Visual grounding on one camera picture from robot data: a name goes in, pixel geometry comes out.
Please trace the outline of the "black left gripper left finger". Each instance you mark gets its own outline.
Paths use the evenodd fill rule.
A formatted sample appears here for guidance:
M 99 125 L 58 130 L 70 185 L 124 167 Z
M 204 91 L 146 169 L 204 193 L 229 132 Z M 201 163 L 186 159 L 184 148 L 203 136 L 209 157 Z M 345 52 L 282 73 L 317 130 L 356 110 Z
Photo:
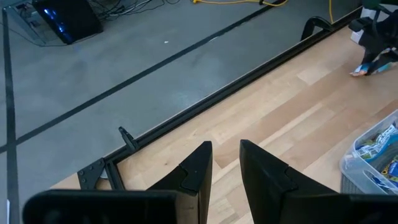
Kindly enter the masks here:
M 151 223 L 206 223 L 212 166 L 212 143 L 204 141 L 175 169 L 149 187 L 149 191 L 168 196 L 150 215 Z

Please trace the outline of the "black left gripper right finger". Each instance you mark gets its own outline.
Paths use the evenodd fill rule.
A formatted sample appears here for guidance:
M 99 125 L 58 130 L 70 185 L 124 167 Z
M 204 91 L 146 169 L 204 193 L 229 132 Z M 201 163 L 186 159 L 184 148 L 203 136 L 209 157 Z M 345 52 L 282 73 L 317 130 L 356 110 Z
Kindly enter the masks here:
M 332 223 L 336 192 L 253 142 L 240 142 L 241 175 L 254 223 Z

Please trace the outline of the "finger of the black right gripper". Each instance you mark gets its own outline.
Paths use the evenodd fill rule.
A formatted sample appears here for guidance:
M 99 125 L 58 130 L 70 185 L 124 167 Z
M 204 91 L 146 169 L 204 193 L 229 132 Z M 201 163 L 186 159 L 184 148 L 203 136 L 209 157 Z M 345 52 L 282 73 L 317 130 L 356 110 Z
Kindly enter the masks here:
M 397 62 L 397 48 L 388 48 L 386 50 L 383 50 L 377 60 L 377 64 L 379 66 L 384 66 L 389 63 L 396 63 Z
M 365 49 L 364 52 L 364 57 L 363 60 L 361 62 L 361 71 L 363 72 L 364 75 L 369 75 L 369 67 L 372 64 L 373 60 L 378 56 L 377 53 L 374 53 L 372 51 L 370 51 L 369 49 Z

